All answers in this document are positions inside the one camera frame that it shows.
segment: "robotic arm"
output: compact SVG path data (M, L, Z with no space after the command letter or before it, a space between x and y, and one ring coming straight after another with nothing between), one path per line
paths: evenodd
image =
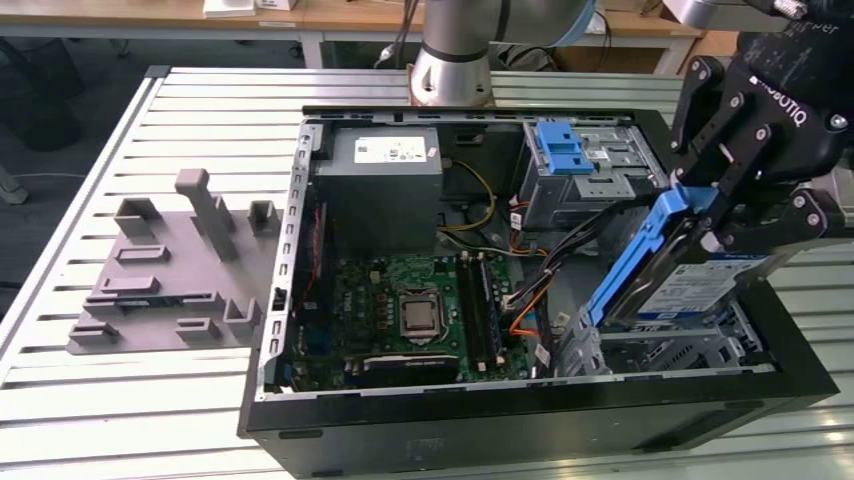
M584 307L593 324L707 316L796 252L854 235L854 22L800 5L781 32L740 34L725 70L691 61L671 189Z
M854 236L854 1L664 1L692 26L773 33L741 33L725 69L691 60L671 186L581 308L593 325L704 317L797 251ZM424 13L412 97L476 106L489 41L571 43L592 2L426 0Z

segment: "aluminum extrusion table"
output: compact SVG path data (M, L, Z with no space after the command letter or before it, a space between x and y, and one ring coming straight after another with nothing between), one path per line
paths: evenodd
M652 108L671 120L680 81L496 73L498 106ZM248 349L74 357L63 346L128 196L189 208L173 174L204 167L230 208L284 205L300 108L402 105L401 73L173 68L145 78L0 324L0 478L280 479L234 435ZM772 277L841 393L689 452L406 474L405 478L854 477L854 246L801 254Z

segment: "black cable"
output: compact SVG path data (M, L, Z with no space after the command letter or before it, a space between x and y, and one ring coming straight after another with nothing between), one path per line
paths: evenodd
M21 288L23 288L23 284L19 282L0 281L0 288L3 290L19 290Z
M611 24L608 23L608 19L601 13L593 12L601 18L604 22L604 40L601 41L601 54L599 55L599 65L596 66L596 72L601 70L604 63L607 62L608 56L611 55L611 47L613 45L613 36L611 35Z
M405 48L405 37L409 34L412 20L414 19L414 11L417 10L418 0L405 0L402 4L402 24L400 29L400 41L394 48L394 68L402 68L402 50Z
M623 200L608 205L587 220L584 220L569 232L565 234L555 248L548 252L545 259L539 267L537 275L533 280L511 296L511 303L521 300L528 294L535 292L545 281L552 277L557 269L563 265L565 258L575 252L575 250L588 243L596 236L599 226L607 223L612 217L619 215L629 208L651 205L655 201L657 194L639 195L631 200Z
M506 57L506 61L504 61L504 66L512 70L512 64L516 63L519 60L521 60L521 57L524 57L528 53L540 50L544 54L545 54L545 59L548 60L548 65L551 66L551 68L557 71L557 64L555 62L553 56L551 54L551 52L540 46L532 46L528 48L523 48L519 52L516 52L516 54L512 56L512 59L509 57Z

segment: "case sticker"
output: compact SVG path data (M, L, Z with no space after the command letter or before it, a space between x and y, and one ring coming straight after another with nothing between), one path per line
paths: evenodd
M543 347L541 343L536 344L533 355L536 356L536 359L543 362L543 365L548 366L548 364L551 363L551 354L548 353L548 350L545 350L545 347Z
M354 163L426 162L424 137L360 137L356 139Z
M735 287L735 276L765 258L727 255L696 265L679 265L637 310L637 316L672 319L704 312Z

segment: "cable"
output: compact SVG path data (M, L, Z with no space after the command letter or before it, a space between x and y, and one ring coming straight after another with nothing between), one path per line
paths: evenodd
M529 248L519 248L516 246L516 238L519 237L519 231L513 230L512 233L509 234L509 251L513 253L524 253L524 254L529 254L531 253L531 249ZM545 249L537 248L536 249L536 255L540 256L545 256L548 255L548 251Z
M409 28L412 27L412 20L414 19L414 10L417 9L418 0L409 0L409 1L410 1L410 6L409 6L409 10L406 11L405 26L402 28L402 37L400 38L400 43L397 45L397 52L394 56L394 68L397 70L402 68L402 50L405 50L405 37L409 34Z
M539 267L539 275L516 293L513 293L508 299L506 304L512 305L525 295L539 288L539 285L544 281L551 281L555 272L563 266L563 260L575 251L575 249L589 242L597 232L597 227L604 224L609 219L619 215L629 208L649 205L656 198L656 194L637 195L631 200L623 200L608 205L593 216L584 220L571 231L565 234L555 248L548 252L545 259Z
M492 247L476 247L465 242L462 242L457 236L454 236L450 232L438 232L441 235L444 235L444 237L462 250L474 250L474 251L482 251L482 252L493 252L497 253L500 255L505 255L508 257L527 257L528 255L521 254L521 253L513 253L513 252L508 252L506 250L501 250L500 248L492 248Z
M536 305L536 302L539 302L540 298L543 298L543 295L545 295L545 290L548 290L549 286L551 286L551 280L548 281L545 286L540 289L540 291L536 293L536 295L533 295L533 298L531 298L531 301L528 302L528 304L521 309L521 313L519 313L519 315L516 316L516 319L512 321L512 324L509 324L509 334L511 335L539 336L539 333L533 332L532 330L527 330L527 329L520 329L519 330L516 327L521 323L521 319L524 318L527 313L531 311L531 309Z
M19 290L21 288L23 288L23 284L19 282L0 281L0 288L3 290Z
M485 192L489 195L489 208L488 208L488 210L485 212L485 216L480 220L477 220L474 223L469 223L466 225L452 225L449 227L438 227L438 231L440 232L461 232L461 231L465 231L465 230L472 230L472 229L480 227L481 225L485 225L489 222L489 220L492 219L492 215L494 214L494 194L492 193L492 189L489 188L489 184L485 183L485 180L482 179L480 174L466 164L464 164L462 162L457 162L456 160L452 160L452 162L453 162L453 165L458 165L465 170L468 170L468 172L473 175L473 177L480 182L480 185L482 185L482 188L485 189Z
M400 61L402 59L402 45L405 42L405 37L409 33L409 28L412 26L414 11L417 10L417 2L418 0L404 0L402 19L400 20L400 29L397 30L397 35L393 42L388 44L378 53L378 58L373 63L373 68L378 68L378 65L390 57L394 57L394 68L400 68Z
M18 175L11 175L11 178L23 178L23 177L71 177L71 178L85 178L85 175L78 175L75 173L21 173Z
M596 66L596 72L601 70L604 63L608 59L608 55L611 54L611 46L613 45L613 36L611 34L611 24L608 23L608 19L601 13L597 11L593 12L601 18L604 22L604 40L601 41L601 55L599 56L599 65Z

